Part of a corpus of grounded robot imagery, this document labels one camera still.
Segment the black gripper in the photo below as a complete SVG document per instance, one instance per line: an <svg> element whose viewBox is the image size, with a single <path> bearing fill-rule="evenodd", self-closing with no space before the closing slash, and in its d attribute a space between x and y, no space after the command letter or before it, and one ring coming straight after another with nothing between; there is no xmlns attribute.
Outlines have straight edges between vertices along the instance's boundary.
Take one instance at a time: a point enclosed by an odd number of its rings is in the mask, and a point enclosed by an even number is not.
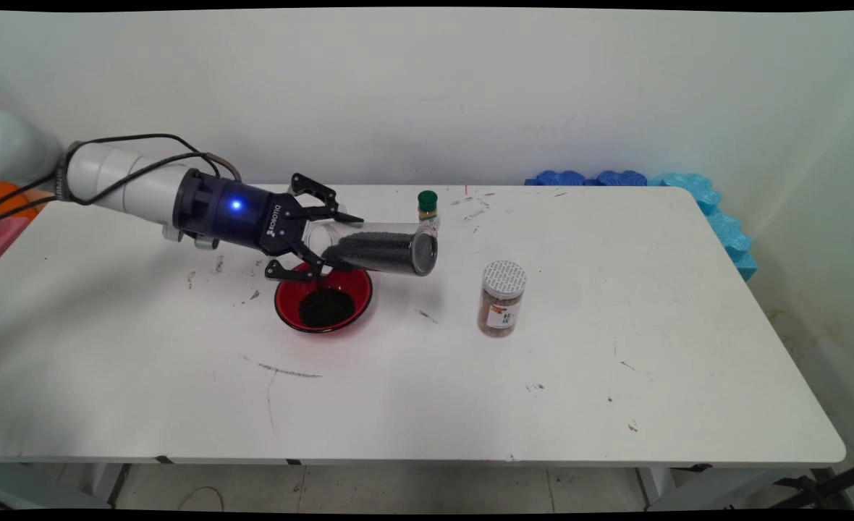
<svg viewBox="0 0 854 521"><path fill-rule="evenodd" d="M322 205L301 206L299 195L311 195ZM274 257L264 276L278 281L315 281L325 266L337 271L355 269L341 258L321 257L301 242L308 221L320 220L364 222L341 210L337 191L302 174L292 175L289 192L271 192L190 169L183 175L172 212L174 228L191 237L204 237L210 244L229 242ZM305 261L307 269L283 267L278 257L286 253Z"/></svg>

